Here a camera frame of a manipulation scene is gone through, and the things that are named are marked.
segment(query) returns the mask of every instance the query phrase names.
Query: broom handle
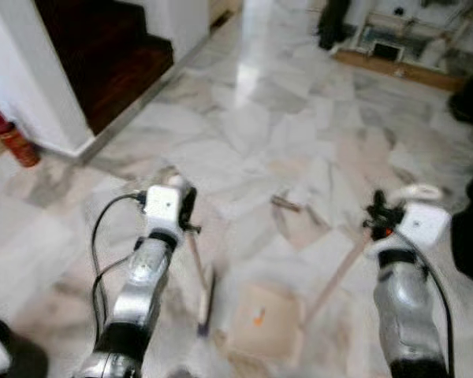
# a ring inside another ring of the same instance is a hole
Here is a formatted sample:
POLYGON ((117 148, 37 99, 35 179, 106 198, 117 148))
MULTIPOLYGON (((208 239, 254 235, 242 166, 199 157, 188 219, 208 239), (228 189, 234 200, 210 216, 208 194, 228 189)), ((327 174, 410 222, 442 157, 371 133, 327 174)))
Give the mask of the broom handle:
POLYGON ((317 297, 317 300, 314 303, 314 306, 310 309, 305 317, 305 321, 303 322, 303 328, 306 328, 307 325, 312 321, 315 314, 327 303, 330 299, 330 296, 335 291, 335 289, 340 285, 340 282, 344 279, 345 275, 349 271, 349 269, 354 265, 357 258, 362 254, 364 251, 364 247, 371 239, 371 230, 369 228, 364 230, 363 236, 361 237, 360 241, 354 246, 354 248, 350 251, 347 257, 342 261, 340 266, 338 266, 337 271, 331 277, 331 280, 328 282, 320 296, 317 297))
POLYGON ((194 232, 188 231, 186 232, 186 236, 188 237, 189 248, 192 252, 192 256, 195 259, 196 271, 198 273, 199 281, 201 282, 203 289, 208 291, 208 284, 205 281, 205 276, 203 275, 203 268, 202 268, 202 261, 199 258, 198 246, 196 244, 195 234, 194 232))

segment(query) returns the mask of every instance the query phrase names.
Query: black cable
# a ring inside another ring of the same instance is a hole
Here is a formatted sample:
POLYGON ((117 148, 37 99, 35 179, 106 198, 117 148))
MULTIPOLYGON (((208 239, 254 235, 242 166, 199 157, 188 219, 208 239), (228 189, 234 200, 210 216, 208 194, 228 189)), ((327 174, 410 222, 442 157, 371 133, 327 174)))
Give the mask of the black cable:
POLYGON ((111 269, 114 269, 114 268, 118 267, 123 262, 127 261, 134 253, 135 253, 135 251, 130 253, 125 258, 120 258, 116 262, 113 262, 112 264, 105 267, 104 270, 102 270, 100 272, 100 274, 97 275, 97 277, 95 278, 95 281, 93 282, 93 287, 91 289, 91 300, 93 302, 93 314, 95 315, 95 345, 98 342, 99 337, 100 337, 100 321, 99 321, 99 311, 98 311, 98 299, 96 298, 96 291, 98 290, 99 283, 102 280, 103 276, 105 276, 106 273, 108 273, 111 269))
MULTIPOLYGON (((98 254, 97 254, 96 245, 95 245, 96 244, 96 236, 98 235, 99 225, 102 222, 103 216, 105 215, 107 210, 113 204, 115 204, 116 202, 119 202, 122 199, 126 199, 126 198, 135 199, 135 200, 138 200, 139 202, 142 202, 142 203, 145 202, 143 192, 131 193, 131 194, 127 194, 127 195, 119 195, 119 196, 112 199, 109 203, 107 203, 105 205, 102 212, 98 216, 98 219, 96 220, 95 226, 93 227, 93 231, 91 233, 91 257, 92 257, 93 269, 95 270, 96 277, 98 277, 101 273, 98 254)), ((99 285, 99 293, 100 293, 100 298, 102 299, 102 307, 103 307, 103 319, 102 320, 105 323, 105 321, 107 319, 107 316, 108 316, 109 307, 108 307, 108 298, 107 298, 105 286, 103 285, 103 283, 99 285)), ((99 304, 98 304, 97 299, 93 300, 93 312, 95 314, 95 328, 97 330, 96 334, 97 334, 97 338, 98 338, 99 337, 100 321, 101 320, 100 320, 99 304)))
POLYGON ((405 243, 407 243, 419 256, 420 260, 422 261, 426 269, 429 271, 429 274, 431 274, 431 277, 433 277, 434 284, 436 285, 438 292, 440 293, 441 302, 445 310, 445 319, 447 323, 447 353, 448 353, 447 359, 448 359, 448 364, 449 364, 449 377, 455 378, 456 371, 454 369, 454 332, 453 332, 452 314, 450 313, 449 300, 447 299, 445 288, 441 284, 441 281, 439 280, 438 275, 436 274, 436 271, 434 270, 434 267, 426 258, 424 253, 415 245, 415 243, 413 243, 407 236, 403 235, 401 232, 397 231, 395 228, 393 229, 393 232, 405 243))

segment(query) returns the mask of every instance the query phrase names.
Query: marble floor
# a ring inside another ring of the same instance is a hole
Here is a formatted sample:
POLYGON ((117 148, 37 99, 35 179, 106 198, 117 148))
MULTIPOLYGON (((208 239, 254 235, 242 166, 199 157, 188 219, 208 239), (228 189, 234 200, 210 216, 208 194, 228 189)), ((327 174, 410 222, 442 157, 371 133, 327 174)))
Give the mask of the marble floor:
MULTIPOLYGON (((49 377, 70 376, 91 349, 89 234, 113 196, 175 165, 198 188, 202 259, 218 283, 212 335, 196 338, 199 286, 183 246, 173 259, 144 376, 184 366, 199 378, 388 377, 360 258, 309 329, 296 367, 226 358, 242 286, 273 281, 308 305, 357 242, 375 188, 427 182, 449 211, 466 203, 473 127, 450 117, 449 93, 340 65, 309 34, 307 1, 247 0, 206 46, 87 165, 46 155, 33 169, 0 157, 0 317, 46 348, 49 377), (276 209, 286 194, 309 211, 276 209)), ((132 204, 113 209, 98 240, 103 264, 140 232, 132 204)), ((453 303, 458 376, 473 378, 473 283, 448 237, 429 252, 453 303)), ((106 285, 115 294, 124 272, 106 285)), ((439 316, 438 327, 444 331, 439 316)))

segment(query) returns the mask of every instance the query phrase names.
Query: staircase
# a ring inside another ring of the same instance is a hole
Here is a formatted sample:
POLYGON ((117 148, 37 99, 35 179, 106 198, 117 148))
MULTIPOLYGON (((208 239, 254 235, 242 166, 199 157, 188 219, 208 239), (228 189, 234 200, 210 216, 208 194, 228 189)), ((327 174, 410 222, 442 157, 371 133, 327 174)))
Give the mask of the staircase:
POLYGON ((147 34, 141 6, 112 0, 35 4, 95 134, 173 65, 171 43, 147 34))

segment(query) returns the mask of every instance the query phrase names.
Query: red fire extinguisher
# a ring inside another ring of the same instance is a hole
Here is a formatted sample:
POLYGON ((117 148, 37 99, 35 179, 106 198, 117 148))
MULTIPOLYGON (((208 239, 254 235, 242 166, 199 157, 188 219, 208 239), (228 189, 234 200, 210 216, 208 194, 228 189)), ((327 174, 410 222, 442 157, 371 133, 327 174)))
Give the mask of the red fire extinguisher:
POLYGON ((8 122, 1 113, 0 140, 24 167, 32 167, 40 161, 35 147, 19 133, 16 125, 8 122))

